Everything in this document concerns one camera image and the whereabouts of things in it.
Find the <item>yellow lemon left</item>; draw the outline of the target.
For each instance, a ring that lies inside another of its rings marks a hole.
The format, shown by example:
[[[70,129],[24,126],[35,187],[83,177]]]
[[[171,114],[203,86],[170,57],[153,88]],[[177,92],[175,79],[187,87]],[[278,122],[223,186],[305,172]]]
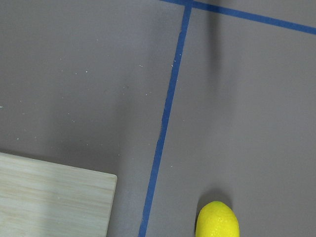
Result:
[[[196,237],[239,237],[240,230],[234,212],[221,201],[212,201],[199,212]]]

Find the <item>wooden cutting board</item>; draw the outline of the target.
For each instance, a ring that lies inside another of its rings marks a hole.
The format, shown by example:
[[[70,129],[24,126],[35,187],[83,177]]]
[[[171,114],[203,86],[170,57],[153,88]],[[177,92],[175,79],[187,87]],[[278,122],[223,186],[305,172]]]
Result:
[[[104,237],[116,175],[2,153],[3,237]]]

